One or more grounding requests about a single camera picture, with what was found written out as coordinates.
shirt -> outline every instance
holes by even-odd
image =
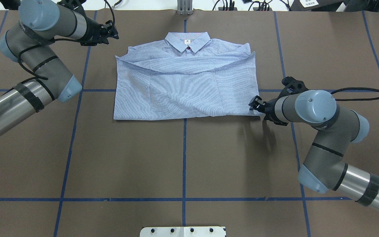
[[[255,52],[210,39],[208,33],[168,33],[128,47],[117,59],[114,119],[163,120],[246,115],[258,95]]]

